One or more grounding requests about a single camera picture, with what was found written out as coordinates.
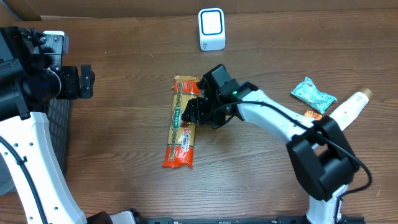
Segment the spaghetti pasta packet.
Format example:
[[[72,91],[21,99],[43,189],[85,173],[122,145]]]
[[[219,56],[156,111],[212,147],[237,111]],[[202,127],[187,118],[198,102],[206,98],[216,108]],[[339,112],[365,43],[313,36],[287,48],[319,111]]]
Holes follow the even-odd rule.
[[[188,101],[199,96],[198,77],[174,76],[174,95],[170,114],[169,137],[163,167],[193,167],[193,150],[196,127],[183,121],[182,114]]]

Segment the small orange snack packet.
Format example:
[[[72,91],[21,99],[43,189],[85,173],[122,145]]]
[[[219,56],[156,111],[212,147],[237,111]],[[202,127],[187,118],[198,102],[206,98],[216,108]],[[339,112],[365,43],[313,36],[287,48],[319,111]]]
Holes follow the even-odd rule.
[[[313,119],[318,120],[318,121],[321,120],[322,117],[323,117],[322,114],[318,114],[318,113],[316,113],[316,112],[314,112],[312,110],[306,110],[306,112],[304,113],[304,116],[308,117],[308,118],[313,118]]]

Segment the teal snack packet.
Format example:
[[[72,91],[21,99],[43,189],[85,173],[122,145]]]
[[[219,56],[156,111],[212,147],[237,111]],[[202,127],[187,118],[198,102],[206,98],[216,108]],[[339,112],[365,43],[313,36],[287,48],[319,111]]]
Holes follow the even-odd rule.
[[[309,77],[305,77],[304,81],[299,83],[291,91],[291,94],[321,114],[324,114],[330,105],[334,101],[337,101],[335,96],[319,91],[312,79]]]

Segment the white tube gold cap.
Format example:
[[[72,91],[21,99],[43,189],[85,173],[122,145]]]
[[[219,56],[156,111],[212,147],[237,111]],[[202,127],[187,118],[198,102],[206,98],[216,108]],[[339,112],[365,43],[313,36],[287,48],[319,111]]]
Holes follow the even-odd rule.
[[[369,88],[362,88],[340,104],[329,117],[333,118],[340,129],[344,131],[359,116],[372,98],[372,91]]]

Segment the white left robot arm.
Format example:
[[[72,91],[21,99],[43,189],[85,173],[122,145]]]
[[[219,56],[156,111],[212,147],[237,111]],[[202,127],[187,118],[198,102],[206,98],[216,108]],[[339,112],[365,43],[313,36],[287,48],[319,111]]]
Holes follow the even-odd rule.
[[[93,96],[90,65],[64,66],[62,31],[1,29],[1,155],[29,223],[136,224],[132,210],[87,217],[75,202],[56,158],[47,117],[52,99]]]

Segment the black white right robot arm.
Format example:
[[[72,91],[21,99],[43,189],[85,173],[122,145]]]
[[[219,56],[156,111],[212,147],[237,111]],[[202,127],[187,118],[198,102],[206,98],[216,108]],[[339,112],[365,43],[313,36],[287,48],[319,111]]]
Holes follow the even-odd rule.
[[[364,223],[341,214],[359,160],[343,134],[369,103],[372,93],[354,93],[330,115],[306,117],[270,99],[256,85],[239,85],[219,64],[197,83],[201,97],[189,100],[181,119],[214,129],[237,117],[255,124],[286,145],[295,176],[309,195],[305,215],[278,217],[276,223]]]

